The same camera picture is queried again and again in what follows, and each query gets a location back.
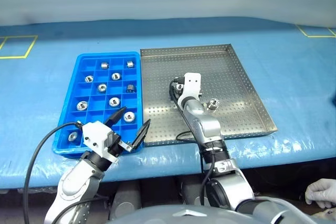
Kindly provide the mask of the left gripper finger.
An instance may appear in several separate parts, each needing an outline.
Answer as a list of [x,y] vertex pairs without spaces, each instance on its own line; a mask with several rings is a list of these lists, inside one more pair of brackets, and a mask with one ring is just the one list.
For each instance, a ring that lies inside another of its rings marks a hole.
[[148,119],[145,123],[143,123],[143,125],[139,128],[135,140],[133,141],[133,143],[131,144],[131,152],[137,150],[139,148],[139,146],[143,143],[147,132],[149,130],[151,124],[151,119]]
[[127,107],[121,107],[119,110],[114,112],[111,116],[107,118],[107,120],[104,122],[104,125],[112,128],[113,125],[117,124],[119,120],[123,117],[123,114],[125,113]]

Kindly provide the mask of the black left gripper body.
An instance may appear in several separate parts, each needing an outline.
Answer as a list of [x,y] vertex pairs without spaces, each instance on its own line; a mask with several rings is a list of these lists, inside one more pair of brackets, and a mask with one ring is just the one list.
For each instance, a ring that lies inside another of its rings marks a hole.
[[133,145],[128,144],[121,140],[121,136],[115,132],[111,132],[108,134],[108,153],[113,156],[120,156],[122,152],[131,152],[133,151]]

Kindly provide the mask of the white gloved hand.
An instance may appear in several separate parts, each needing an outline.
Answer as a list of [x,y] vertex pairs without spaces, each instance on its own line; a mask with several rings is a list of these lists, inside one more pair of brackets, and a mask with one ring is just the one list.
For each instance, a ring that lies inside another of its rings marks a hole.
[[322,209],[335,206],[335,179],[319,179],[307,187],[304,196],[309,205],[314,201]]

